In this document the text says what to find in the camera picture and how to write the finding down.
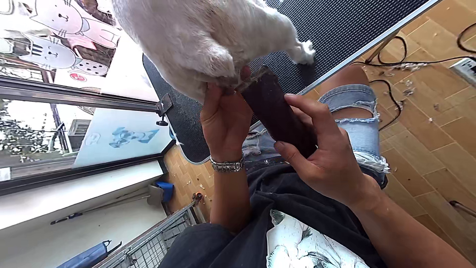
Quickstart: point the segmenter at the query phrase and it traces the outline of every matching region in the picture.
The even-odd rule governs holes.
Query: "forearm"
[[[215,193],[210,222],[220,224],[232,233],[238,233],[248,224],[251,211],[245,170],[214,171],[214,178]]]
[[[374,202],[377,205],[372,208],[351,209],[388,267],[473,267],[383,192]]]

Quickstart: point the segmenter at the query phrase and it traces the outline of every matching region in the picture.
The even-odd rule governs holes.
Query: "metal cage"
[[[205,222],[194,201],[119,249],[94,268],[156,268],[185,228]]]

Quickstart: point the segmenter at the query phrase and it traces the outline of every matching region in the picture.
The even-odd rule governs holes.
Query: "denim shorts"
[[[362,172],[372,176],[381,188],[385,187],[387,184],[385,174],[388,173],[389,168],[385,158],[380,155],[379,114],[376,110],[377,102],[373,90],[362,84],[339,86],[325,93],[319,101],[327,104],[331,112],[357,107],[373,114],[372,118],[344,118],[337,119],[336,123],[349,134],[354,155]],[[282,163],[279,153],[274,150],[274,142],[263,125],[251,131],[242,147],[245,168]]]

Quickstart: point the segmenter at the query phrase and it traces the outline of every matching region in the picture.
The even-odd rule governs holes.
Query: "air conditioner unit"
[[[72,151],[79,151],[81,143],[83,142],[86,131],[88,130],[91,120],[75,119],[71,123],[68,131],[69,142],[71,143]]]

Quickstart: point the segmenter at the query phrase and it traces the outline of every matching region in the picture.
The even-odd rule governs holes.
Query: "wrist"
[[[354,213],[372,211],[387,197],[372,177],[364,175],[363,181],[361,191],[357,191],[356,200],[352,200],[346,205],[354,211]]]
[[[239,150],[226,150],[221,152],[210,152],[210,157],[215,162],[238,162],[243,157],[241,148]]]

